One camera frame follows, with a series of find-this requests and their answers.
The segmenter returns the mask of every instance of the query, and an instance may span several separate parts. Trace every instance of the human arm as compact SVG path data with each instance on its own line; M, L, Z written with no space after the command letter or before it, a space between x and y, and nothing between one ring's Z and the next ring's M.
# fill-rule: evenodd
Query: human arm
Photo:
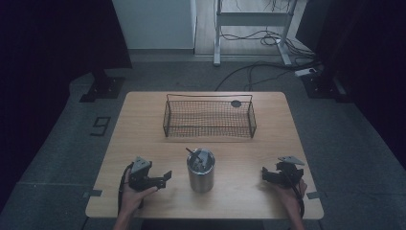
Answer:
M129 178L129 171L127 171L125 175L125 181L123 186L123 198L122 198L122 206L120 209L120 213L117 216L116 223L114 224L114 230L127 230L129 229L130 223L134 216L135 211L140 206L143 198L149 196L156 191L158 191L157 187L152 187L146 189L142 192L136 192L135 190L131 189L128 185L128 178Z
M291 222L291 230L305 230L305 226L301 217L301 207L299 205L296 194L292 188L284 188L280 185L272 184L271 187L277 192L278 198L281 201L283 208ZM301 179L299 184L296 186L301 196L304 197L307 185Z

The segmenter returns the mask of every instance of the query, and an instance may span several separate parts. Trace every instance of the camera stand base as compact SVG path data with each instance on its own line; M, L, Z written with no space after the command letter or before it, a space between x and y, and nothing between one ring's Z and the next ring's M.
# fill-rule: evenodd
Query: camera stand base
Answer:
M326 81L323 77L306 75L301 76L308 98L334 99L337 103L352 103L350 96L337 78Z
M95 82L87 94L83 94L81 103L93 103L96 99L117 99L124 84L125 78L107 78L107 87L99 87Z

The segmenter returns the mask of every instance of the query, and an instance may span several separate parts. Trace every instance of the black backdrop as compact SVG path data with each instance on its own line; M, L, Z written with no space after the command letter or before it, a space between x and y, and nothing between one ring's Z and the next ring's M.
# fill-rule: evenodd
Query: black backdrop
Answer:
M405 1L308 0L297 38L339 73L406 169L405 12Z
M0 206L66 105L69 83L95 68L131 68L111 0L0 3Z

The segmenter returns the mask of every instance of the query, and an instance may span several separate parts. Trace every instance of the metal cup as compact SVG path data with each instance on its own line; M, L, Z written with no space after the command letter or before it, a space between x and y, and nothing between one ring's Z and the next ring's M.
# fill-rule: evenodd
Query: metal cup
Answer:
M196 149L190 151L186 162L192 189L208 192L214 185L214 155L208 149Z

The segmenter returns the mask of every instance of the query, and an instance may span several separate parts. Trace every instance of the electrical cable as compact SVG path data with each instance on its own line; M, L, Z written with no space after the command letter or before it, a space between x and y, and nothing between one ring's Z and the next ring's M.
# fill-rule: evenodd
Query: electrical cable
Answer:
M84 220L83 225L81 226L80 230L83 230L84 227L86 226L87 220L89 220L89 217L86 217L86 219Z
M272 2L272 12L275 10L275 6L277 5L277 1L276 0L274 0L273 2Z
M301 207L301 218L303 218L304 214L305 214L305 203L304 203L304 200L302 199L302 193L299 193L298 189L296 188L296 185L294 185L292 183L292 181L290 180L289 175L287 175L286 172L282 172L282 173L286 177L286 179L289 181L290 187L293 189L293 192L296 195L296 199L298 200L298 203Z
M242 9L239 7L237 0L236 0L236 5L237 5L237 8L239 9L239 11L242 12Z
M124 191L124 184L125 184L125 176L128 170L130 170L133 166L134 162L132 162L130 165L128 165L122 175L122 179L120 181L120 187L119 187L119 193L118 193L118 207L119 207L119 213L120 210L122 209L122 200L123 200L123 191Z
M247 36L224 34L223 31L221 30L221 28L220 28L220 33L221 33L220 36L222 36L226 40L231 40L231 41L233 41L233 40L260 40L260 43L262 45L267 45L267 46L278 45L277 39L281 39L280 34L268 31L268 27L266 27L266 29L264 31L258 31L253 34L249 34ZM258 35L260 33L266 33L266 35L264 35L262 37L252 37L252 36ZM292 53L293 55L307 57L307 58L315 58L315 54L312 51L297 48L293 44L293 41L289 38L286 38L285 45L288 48L288 50L290 51L290 53Z
M254 83L246 84L246 85L244 85L244 91L245 91L245 89L246 89L247 86L250 87L250 88L248 89L248 91L253 91L253 88L252 88L253 85L256 85L256 84L259 84L259 83L263 83L263 82L266 82L266 81L277 80L280 76L283 76L283 75L285 75L285 74L287 74L287 73L289 73L289 72L292 72L292 71L293 71L293 70L285 71L285 72L283 72L283 73L281 73L281 74L278 74L275 78L269 78L269 79L260 80L260 81L254 82Z
M250 68L248 68L248 84L246 84L246 85L244 85L244 91L245 91L245 89L246 89L246 87L248 86L249 88L248 88L248 91L253 91L253 88L252 88L252 86L255 84L252 84L252 78L253 78L253 76L252 76L252 72L254 71L254 69L257 67L257 66L259 66L259 64L260 63L263 63L263 64L267 64L267 62L266 61L257 61L257 62L255 62Z
M286 66L286 65L283 65L283 64L278 64L278 63L273 63L273 62L266 62L266 61L263 61L262 63L256 62L256 63L251 64L251 65L247 65L247 66L240 67L240 68L236 69L235 71L233 71L232 73L230 73L229 75L227 75L227 76L218 84L218 86L215 88L214 91L217 91L217 90L221 87L221 85L222 85L227 79L229 79L233 74L235 74L236 72L239 72L239 71L241 71L241 70L244 70L244 69L255 68L255 67L258 67L258 66L270 66L270 67L276 67L276 68L281 68L281 69L284 69L284 70L288 70L287 72L289 72L289 71L296 71L296 70L300 70L300 69L310 68L310 67L313 67L313 66L319 65L319 64L320 64L320 61L318 61L317 59L312 60L312 61L310 61L309 63L303 64L303 65L297 65L297 66Z
M271 2L275 1L275 0L269 0L268 4L265 6L265 8L263 9L263 12L265 12L265 10L269 7L269 5L271 5Z

